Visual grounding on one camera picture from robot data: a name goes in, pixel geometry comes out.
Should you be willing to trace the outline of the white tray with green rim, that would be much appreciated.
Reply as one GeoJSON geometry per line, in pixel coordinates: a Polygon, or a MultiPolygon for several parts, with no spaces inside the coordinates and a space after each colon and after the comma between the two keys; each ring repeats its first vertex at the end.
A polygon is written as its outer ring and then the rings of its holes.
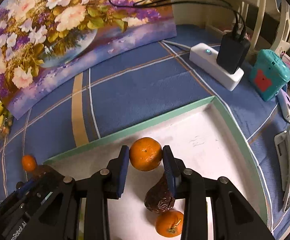
{"type": "MultiPolygon", "coordinates": [[[[143,137],[168,145],[174,157],[205,178],[228,178],[268,222],[254,154],[238,125],[214,96],[63,152],[45,163],[75,180],[88,178],[116,158],[123,145],[131,146],[143,137]]],[[[111,239],[160,239],[154,227],[156,216],[146,209],[144,198],[162,174],[162,166],[149,172],[129,166],[121,198],[108,202],[111,239]]]]}

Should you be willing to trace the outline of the white purple toy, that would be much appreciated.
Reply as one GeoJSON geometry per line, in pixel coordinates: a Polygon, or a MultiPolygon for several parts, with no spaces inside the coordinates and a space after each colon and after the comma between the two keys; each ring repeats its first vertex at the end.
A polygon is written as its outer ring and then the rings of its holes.
{"type": "Polygon", "coordinates": [[[284,119],[290,123],[290,97],[281,89],[277,94],[277,99],[284,119]]]}

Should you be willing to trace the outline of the dark brown date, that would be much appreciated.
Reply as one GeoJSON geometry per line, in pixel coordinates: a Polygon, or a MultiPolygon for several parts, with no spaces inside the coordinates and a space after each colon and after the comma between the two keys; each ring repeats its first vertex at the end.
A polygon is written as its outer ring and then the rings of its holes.
{"type": "Polygon", "coordinates": [[[50,167],[49,165],[38,165],[36,168],[32,171],[32,178],[37,180],[39,178],[42,178],[48,173],[52,173],[55,170],[50,167]]]}
{"type": "Polygon", "coordinates": [[[146,193],[144,205],[154,213],[164,213],[174,207],[175,198],[168,188],[165,173],[161,179],[146,193]]]}

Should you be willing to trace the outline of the blue plaid tablecloth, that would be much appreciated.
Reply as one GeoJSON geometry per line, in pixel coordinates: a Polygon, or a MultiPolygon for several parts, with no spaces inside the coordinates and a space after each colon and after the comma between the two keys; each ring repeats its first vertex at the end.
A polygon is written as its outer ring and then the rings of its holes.
{"type": "Polygon", "coordinates": [[[188,103],[216,95],[229,106],[264,174],[272,204],[273,233],[290,227],[274,137],[287,127],[276,99],[264,101],[247,77],[233,91],[189,61],[188,53],[155,42],[106,60],[38,101],[18,120],[0,145],[0,203],[25,180],[24,154],[42,162],[75,148],[73,102],[79,100],[88,141],[115,133],[188,103]]]}

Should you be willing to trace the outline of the orange tangerine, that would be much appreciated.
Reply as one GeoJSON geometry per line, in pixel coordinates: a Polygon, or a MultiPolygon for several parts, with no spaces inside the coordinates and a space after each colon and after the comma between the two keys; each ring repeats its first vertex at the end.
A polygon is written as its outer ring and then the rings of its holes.
{"type": "Polygon", "coordinates": [[[22,157],[22,167],[26,172],[33,172],[37,167],[37,161],[31,155],[24,155],[22,157]]]}
{"type": "Polygon", "coordinates": [[[136,140],[129,150],[131,165],[139,171],[151,171],[162,161],[162,146],[150,137],[136,140]]]}
{"type": "Polygon", "coordinates": [[[183,213],[176,210],[169,210],[157,217],[155,222],[155,230],[163,237],[176,237],[182,233],[183,222],[183,213]]]}

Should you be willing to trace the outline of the white power strip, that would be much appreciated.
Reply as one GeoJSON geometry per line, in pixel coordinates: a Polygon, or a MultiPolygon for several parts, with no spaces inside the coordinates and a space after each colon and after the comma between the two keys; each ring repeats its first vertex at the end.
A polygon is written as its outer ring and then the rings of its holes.
{"type": "Polygon", "coordinates": [[[217,64],[218,51],[205,43],[199,43],[190,50],[189,59],[206,73],[216,79],[227,90],[233,91],[240,83],[244,71],[238,68],[234,74],[229,74],[217,64]]]}

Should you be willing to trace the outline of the teal toy box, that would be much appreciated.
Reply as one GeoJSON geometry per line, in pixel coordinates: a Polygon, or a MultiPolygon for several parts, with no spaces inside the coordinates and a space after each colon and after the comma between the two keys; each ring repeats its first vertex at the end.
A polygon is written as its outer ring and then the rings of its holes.
{"type": "Polygon", "coordinates": [[[262,49],[249,74],[249,81],[264,101],[271,100],[290,81],[290,69],[270,49],[262,49]]]}

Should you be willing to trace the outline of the floral canvas painting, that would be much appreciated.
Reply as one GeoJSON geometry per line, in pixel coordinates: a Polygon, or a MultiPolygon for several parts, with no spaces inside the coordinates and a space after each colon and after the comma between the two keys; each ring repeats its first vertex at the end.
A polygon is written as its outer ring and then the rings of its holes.
{"type": "Polygon", "coordinates": [[[15,118],[75,75],[174,37],[155,0],[0,0],[0,101],[15,118]]]}

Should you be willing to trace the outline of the black power adapter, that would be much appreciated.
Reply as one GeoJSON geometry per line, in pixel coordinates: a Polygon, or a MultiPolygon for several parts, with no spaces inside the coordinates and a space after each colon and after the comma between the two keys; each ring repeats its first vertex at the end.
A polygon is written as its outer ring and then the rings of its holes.
{"type": "Polygon", "coordinates": [[[250,48],[246,38],[227,33],[222,37],[221,46],[217,55],[217,64],[229,74],[234,74],[241,67],[250,48]]]}

